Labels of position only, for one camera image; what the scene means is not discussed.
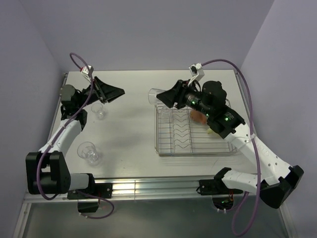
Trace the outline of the clear glass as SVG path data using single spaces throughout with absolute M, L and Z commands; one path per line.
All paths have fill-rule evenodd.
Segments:
M 96 163 L 99 160 L 97 149 L 92 142 L 81 143 L 77 148 L 77 154 L 89 163 Z
M 148 101 L 151 105 L 161 105 L 163 102 L 157 98 L 157 95 L 165 92 L 163 89 L 152 88 L 148 93 Z
M 161 111 L 160 111 L 160 117 L 162 119 L 169 119 L 171 118 L 171 109 L 166 107 L 166 106 L 163 106 L 161 108 Z
M 91 111 L 95 114 L 98 120 L 103 120 L 106 117 L 106 111 L 101 103 L 95 103 L 91 106 Z

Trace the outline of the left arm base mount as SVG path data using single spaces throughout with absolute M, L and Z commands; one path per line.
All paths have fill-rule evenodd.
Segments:
M 80 189 L 81 192 L 100 197 L 100 198 L 111 198 L 112 197 L 112 183 L 96 183 L 92 188 Z M 67 199 L 69 200 L 78 200 L 78 199 L 90 199 L 89 196 L 82 195 L 74 191 L 69 191 L 67 194 Z

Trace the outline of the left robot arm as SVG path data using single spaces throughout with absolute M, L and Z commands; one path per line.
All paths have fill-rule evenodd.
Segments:
M 110 103 L 124 93 L 122 88 L 106 84 L 98 77 L 94 77 L 83 90 L 69 84 L 62 87 L 61 121 L 57 131 L 39 151 L 28 153 L 25 159 L 30 194 L 40 194 L 46 200 L 77 190 L 85 198 L 96 194 L 94 176 L 90 173 L 72 174 L 64 156 L 87 123 L 88 113 L 83 108 L 96 101 Z

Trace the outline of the orange floral mug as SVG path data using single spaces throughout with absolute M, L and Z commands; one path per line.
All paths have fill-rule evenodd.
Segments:
M 196 111 L 196 110 L 191 110 L 190 111 L 190 118 L 194 121 L 194 122 L 197 122 L 197 123 L 200 123 L 200 124 L 207 124 L 207 117 Z

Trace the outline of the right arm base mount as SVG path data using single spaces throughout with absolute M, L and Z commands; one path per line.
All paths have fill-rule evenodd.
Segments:
M 230 195 L 230 194 L 242 194 L 240 189 L 227 188 L 222 181 L 215 179 L 201 179 L 199 180 L 199 186 L 196 189 L 196 193 L 199 195 Z

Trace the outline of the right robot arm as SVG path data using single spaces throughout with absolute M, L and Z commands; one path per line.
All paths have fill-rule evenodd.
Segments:
M 304 171 L 283 161 L 251 133 L 245 120 L 226 105 L 226 97 L 219 81 L 207 81 L 198 91 L 189 81 L 178 80 L 171 89 L 156 95 L 168 108 L 190 107 L 205 115 L 210 129 L 236 147 L 260 172 L 248 174 L 225 167 L 213 177 L 212 191 L 258 192 L 266 205 L 277 209 L 297 187 Z

